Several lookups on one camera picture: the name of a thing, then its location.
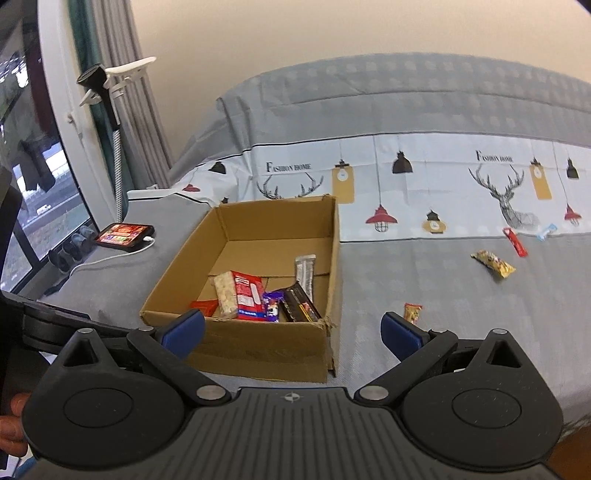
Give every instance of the human hand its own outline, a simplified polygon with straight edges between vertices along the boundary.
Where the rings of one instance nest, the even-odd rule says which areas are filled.
[[[30,396],[30,393],[17,393],[10,401],[14,416],[0,416],[0,450],[15,457],[25,456],[29,448],[22,431],[21,414]]]

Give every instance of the beige wall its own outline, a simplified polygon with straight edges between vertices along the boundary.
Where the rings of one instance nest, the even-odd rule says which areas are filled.
[[[131,0],[175,157],[237,83],[305,61],[405,51],[519,61],[591,82],[575,0]]]

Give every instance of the cardboard box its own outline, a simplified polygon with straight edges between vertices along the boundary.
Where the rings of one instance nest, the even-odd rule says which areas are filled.
[[[234,270],[263,278],[266,291],[295,283],[294,259],[316,255],[314,305],[321,322],[207,318],[187,362],[198,370],[266,380],[326,382],[339,356],[342,278],[334,197],[260,200],[212,209],[146,300],[148,325],[166,325],[192,300],[215,299],[212,277]]]

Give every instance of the phone screen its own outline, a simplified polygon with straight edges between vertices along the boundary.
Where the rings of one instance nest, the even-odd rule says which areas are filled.
[[[97,242],[103,244],[119,245],[126,247],[130,245],[138,236],[142,235],[148,228],[148,225],[134,225],[132,223],[117,223],[107,231],[103,232]]]

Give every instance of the gray bedsheet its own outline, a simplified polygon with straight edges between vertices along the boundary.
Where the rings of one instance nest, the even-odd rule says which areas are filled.
[[[466,56],[348,57],[265,73],[224,94],[170,178],[178,180],[205,161],[248,155],[256,145],[449,132],[591,147],[589,131],[591,85],[571,77]],[[207,209],[174,197],[146,203],[141,211],[132,202],[128,219],[157,227],[154,249],[121,259],[118,267],[97,265],[93,272],[78,272],[76,281],[70,280],[50,301],[85,310],[99,321],[137,325],[137,311],[152,286]],[[591,235],[523,242],[531,247],[527,262],[515,255],[506,238],[343,245],[340,371],[330,384],[354,390],[392,367],[396,360],[379,340],[380,318],[387,310],[402,312],[405,302],[421,303],[419,325],[424,328],[447,327],[468,338],[482,337],[494,327],[508,328],[557,396],[565,421],[588,418]],[[470,258],[479,248],[514,263],[517,272],[496,281]],[[213,377],[231,390],[268,384]]]

